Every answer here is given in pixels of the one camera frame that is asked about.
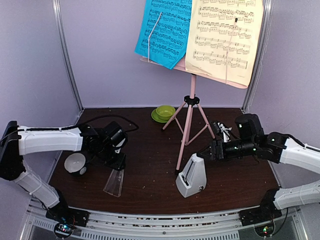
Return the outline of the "yellow sheet music page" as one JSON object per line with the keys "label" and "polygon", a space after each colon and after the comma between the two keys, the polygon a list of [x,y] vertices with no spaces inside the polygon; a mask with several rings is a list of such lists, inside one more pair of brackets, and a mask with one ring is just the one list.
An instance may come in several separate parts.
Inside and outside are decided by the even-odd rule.
{"label": "yellow sheet music page", "polygon": [[264,15],[261,0],[194,0],[185,69],[237,88],[250,84]]}

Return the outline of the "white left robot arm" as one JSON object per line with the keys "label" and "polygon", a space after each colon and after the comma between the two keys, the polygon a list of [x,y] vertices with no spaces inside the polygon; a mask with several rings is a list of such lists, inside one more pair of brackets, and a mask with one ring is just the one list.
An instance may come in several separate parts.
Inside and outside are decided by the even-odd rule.
{"label": "white left robot arm", "polygon": [[40,152],[87,152],[111,169],[122,170],[126,155],[121,148],[128,142],[127,131],[112,121],[94,128],[89,121],[65,127],[27,127],[9,121],[0,140],[0,177],[20,185],[39,199],[61,222],[72,218],[62,193],[44,183],[24,161],[24,156]]}

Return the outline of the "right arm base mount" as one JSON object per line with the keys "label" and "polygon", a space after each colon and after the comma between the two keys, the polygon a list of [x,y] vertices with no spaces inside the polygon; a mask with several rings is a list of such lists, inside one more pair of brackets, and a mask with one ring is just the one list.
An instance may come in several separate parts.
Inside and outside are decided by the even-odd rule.
{"label": "right arm base mount", "polygon": [[282,216],[282,211],[276,208],[259,206],[241,210],[238,214],[243,227],[253,226],[259,237],[268,238],[276,233],[275,219]]}

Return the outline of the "pink music stand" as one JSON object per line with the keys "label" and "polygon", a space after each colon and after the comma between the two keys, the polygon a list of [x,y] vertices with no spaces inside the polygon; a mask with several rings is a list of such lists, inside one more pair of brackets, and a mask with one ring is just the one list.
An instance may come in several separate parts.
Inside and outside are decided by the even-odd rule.
{"label": "pink music stand", "polygon": [[[181,161],[182,161],[185,146],[188,146],[190,143],[192,143],[206,129],[209,130],[209,133],[213,139],[216,137],[212,128],[211,128],[211,125],[207,119],[207,116],[205,115],[205,112],[204,112],[202,106],[200,105],[200,99],[196,96],[197,77],[207,78],[207,79],[210,79],[210,80],[213,80],[216,82],[224,83],[226,85],[229,85],[229,86],[232,86],[232,87],[235,87],[238,89],[246,89],[247,88],[245,85],[235,83],[232,81],[228,81],[228,80],[220,80],[218,78],[210,77],[210,76],[205,75],[203,73],[196,73],[196,74],[192,73],[191,74],[190,94],[186,95],[184,97],[183,103],[178,107],[178,109],[173,114],[173,116],[167,121],[167,123],[161,129],[162,131],[164,131],[172,121],[175,121],[177,123],[181,133],[182,133],[179,155],[178,155],[177,164],[175,167],[176,173],[178,173],[180,171],[180,166],[181,166]],[[179,120],[177,119],[177,115],[185,105],[187,105],[187,114],[186,114],[184,127],[182,127]],[[190,138],[190,131],[191,131],[194,107],[197,107],[197,109],[199,110],[199,112],[204,120],[205,125],[193,138]]]}

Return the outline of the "blue sheet music page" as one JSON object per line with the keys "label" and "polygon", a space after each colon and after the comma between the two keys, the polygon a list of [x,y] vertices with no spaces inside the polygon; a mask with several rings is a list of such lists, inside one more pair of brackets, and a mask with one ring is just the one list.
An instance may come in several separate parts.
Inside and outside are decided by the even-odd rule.
{"label": "blue sheet music page", "polygon": [[191,0],[147,0],[134,52],[167,69],[185,56]]}

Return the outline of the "white metronome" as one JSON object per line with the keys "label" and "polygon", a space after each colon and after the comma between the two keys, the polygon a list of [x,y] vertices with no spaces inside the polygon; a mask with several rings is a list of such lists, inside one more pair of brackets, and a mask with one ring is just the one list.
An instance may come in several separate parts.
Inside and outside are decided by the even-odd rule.
{"label": "white metronome", "polygon": [[175,184],[184,198],[203,191],[207,185],[204,159],[196,153],[192,154],[184,169],[178,174]]}

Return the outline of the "clear metronome front cover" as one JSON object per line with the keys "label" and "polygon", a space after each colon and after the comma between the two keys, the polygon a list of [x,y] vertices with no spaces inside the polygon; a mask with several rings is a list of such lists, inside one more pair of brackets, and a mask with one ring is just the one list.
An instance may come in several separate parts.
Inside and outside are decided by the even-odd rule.
{"label": "clear metronome front cover", "polygon": [[122,193],[125,170],[113,169],[103,188],[103,191],[113,197],[119,198]]}

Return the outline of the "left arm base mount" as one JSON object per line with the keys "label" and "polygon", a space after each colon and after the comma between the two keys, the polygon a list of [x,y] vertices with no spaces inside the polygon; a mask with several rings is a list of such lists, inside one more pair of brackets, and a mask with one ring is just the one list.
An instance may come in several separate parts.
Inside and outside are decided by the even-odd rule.
{"label": "left arm base mount", "polygon": [[86,227],[90,213],[85,210],[69,208],[65,213],[54,213],[52,209],[46,211],[45,217],[56,221],[53,233],[59,239],[70,237],[77,227]]}

